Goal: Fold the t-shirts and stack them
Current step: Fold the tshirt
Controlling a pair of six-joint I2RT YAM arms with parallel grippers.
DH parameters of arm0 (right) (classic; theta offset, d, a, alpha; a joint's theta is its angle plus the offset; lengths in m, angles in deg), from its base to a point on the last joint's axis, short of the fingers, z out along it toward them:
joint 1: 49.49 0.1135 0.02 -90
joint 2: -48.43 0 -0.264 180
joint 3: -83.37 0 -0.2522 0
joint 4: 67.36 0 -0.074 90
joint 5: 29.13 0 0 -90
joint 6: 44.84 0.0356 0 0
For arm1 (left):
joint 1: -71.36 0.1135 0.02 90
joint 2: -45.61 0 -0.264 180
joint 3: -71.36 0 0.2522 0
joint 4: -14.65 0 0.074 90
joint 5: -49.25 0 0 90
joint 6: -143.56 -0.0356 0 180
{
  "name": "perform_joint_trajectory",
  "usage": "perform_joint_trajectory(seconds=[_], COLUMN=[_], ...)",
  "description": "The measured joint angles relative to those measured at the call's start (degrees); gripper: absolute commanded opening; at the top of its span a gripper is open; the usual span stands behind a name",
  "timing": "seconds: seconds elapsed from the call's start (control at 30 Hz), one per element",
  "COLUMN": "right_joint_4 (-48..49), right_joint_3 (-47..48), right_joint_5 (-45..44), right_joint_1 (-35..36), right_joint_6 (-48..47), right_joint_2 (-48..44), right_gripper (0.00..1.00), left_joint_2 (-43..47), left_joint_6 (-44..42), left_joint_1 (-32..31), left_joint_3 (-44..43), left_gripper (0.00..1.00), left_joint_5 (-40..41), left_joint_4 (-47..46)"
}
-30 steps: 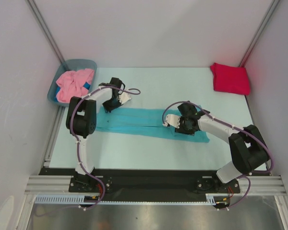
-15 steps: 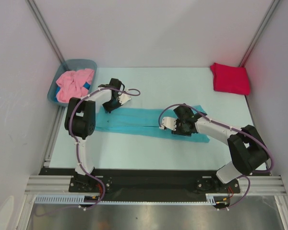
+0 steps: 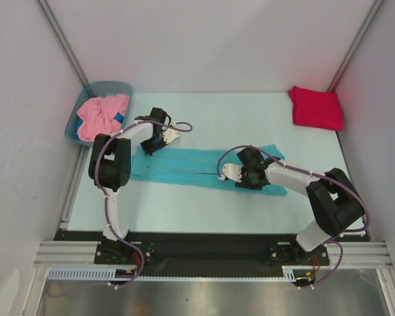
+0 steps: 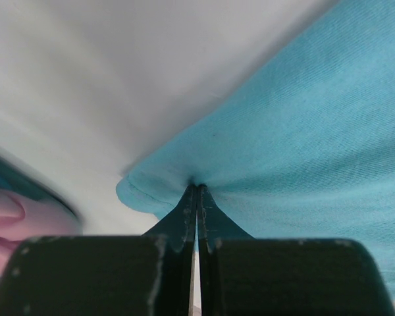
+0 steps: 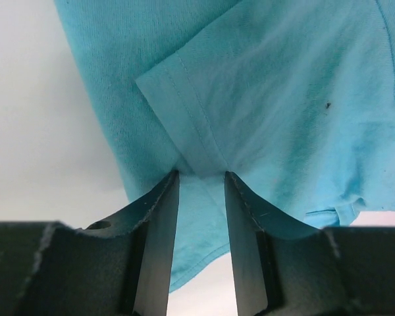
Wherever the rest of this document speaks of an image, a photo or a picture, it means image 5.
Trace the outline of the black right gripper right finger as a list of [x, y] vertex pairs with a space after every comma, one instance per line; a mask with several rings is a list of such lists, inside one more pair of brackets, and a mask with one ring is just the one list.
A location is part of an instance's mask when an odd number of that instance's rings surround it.
[[395, 315], [395, 227], [317, 229], [224, 179], [239, 315]]

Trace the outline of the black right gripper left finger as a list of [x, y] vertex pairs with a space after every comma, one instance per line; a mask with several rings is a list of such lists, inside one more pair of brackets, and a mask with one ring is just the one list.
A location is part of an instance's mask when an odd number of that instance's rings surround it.
[[89, 227], [0, 222], [0, 315], [165, 315], [179, 175]]

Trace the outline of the teal t-shirt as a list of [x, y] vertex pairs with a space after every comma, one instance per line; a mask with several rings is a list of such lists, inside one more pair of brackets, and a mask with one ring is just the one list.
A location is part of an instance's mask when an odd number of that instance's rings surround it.
[[395, 1], [57, 1], [130, 201], [171, 170], [171, 290], [229, 250], [224, 174], [316, 227], [395, 211]]

